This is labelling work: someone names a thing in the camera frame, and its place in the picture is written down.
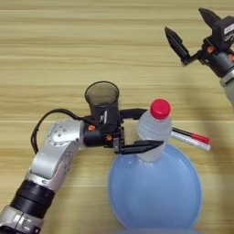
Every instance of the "black cup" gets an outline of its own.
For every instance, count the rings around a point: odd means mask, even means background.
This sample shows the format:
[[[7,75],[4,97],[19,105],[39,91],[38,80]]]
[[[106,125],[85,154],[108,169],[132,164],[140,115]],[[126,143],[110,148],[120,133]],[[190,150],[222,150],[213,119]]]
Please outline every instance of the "black cup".
[[[85,99],[90,105],[91,116],[98,122],[108,110],[119,110],[118,87],[109,81],[98,81],[91,84],[85,91]]]

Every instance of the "wooden table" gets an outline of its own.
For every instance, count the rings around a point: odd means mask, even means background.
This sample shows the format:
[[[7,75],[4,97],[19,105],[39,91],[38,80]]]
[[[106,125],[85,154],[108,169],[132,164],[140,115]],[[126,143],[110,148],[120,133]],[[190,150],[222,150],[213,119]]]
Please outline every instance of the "wooden table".
[[[218,78],[198,62],[183,69],[165,39],[180,34],[191,53],[210,34],[198,13],[211,7],[233,15],[232,0],[1,0],[0,1],[0,207],[9,204],[34,153],[29,137],[54,108],[89,114],[86,88],[98,80],[121,90],[120,107],[149,108],[155,98],[172,105],[174,126],[212,139],[207,153],[172,141],[191,159],[204,189],[196,229],[234,231],[234,116]],[[39,136],[61,115],[48,118]],[[133,141],[135,122],[125,124]],[[46,233],[113,233],[122,226],[107,196],[115,155],[80,152],[46,216]]]

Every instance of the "silver metal arm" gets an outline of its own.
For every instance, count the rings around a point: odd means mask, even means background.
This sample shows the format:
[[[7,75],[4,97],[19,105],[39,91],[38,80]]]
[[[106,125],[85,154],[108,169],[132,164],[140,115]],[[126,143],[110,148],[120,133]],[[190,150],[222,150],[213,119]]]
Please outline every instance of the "silver metal arm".
[[[33,183],[37,189],[58,192],[70,169],[73,156],[79,149],[85,148],[83,127],[84,122],[71,119],[52,124],[43,147],[39,149],[26,174],[25,181]],[[38,234],[42,225],[43,218],[27,214],[14,208],[12,204],[4,207],[0,214],[0,228],[9,227],[16,233]]]
[[[26,180],[57,192],[69,171],[73,156],[84,149],[84,122],[55,122],[48,131],[44,146],[36,154]]]

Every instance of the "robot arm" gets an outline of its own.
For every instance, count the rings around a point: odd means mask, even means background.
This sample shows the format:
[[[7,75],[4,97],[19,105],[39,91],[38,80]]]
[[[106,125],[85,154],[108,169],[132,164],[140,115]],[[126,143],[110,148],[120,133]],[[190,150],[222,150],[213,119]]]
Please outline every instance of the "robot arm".
[[[37,152],[16,196],[0,215],[4,233],[38,234],[43,218],[70,169],[73,155],[83,144],[83,121],[54,123]]]
[[[0,214],[0,234],[40,232],[43,218],[61,188],[73,156],[78,150],[86,146],[104,146],[113,148],[116,154],[136,154],[161,145],[162,141],[136,141],[134,144],[125,145],[124,128],[121,127],[123,119],[137,120],[143,112],[143,109],[120,112],[115,110],[114,113],[108,110],[100,116],[105,121],[96,126],[91,125],[88,118],[67,119],[52,124],[43,147],[36,150],[25,180],[16,191],[11,204],[5,206]]]
[[[234,17],[221,19],[214,12],[204,8],[200,8],[199,12],[212,29],[212,34],[203,40],[201,49],[195,55],[189,55],[183,40],[175,31],[166,27],[165,35],[184,66],[198,59],[201,64],[214,71],[234,108],[234,51],[231,49],[234,43]]]

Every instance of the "red pen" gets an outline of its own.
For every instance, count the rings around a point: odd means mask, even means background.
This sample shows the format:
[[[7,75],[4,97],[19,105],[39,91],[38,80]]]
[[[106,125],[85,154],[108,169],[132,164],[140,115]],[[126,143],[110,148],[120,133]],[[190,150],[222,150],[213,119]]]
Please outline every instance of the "red pen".
[[[173,128],[173,131],[176,133],[181,133],[183,135],[190,136],[191,138],[200,141],[201,143],[209,144],[209,138],[203,135],[195,134],[195,133],[190,133],[181,129]]]

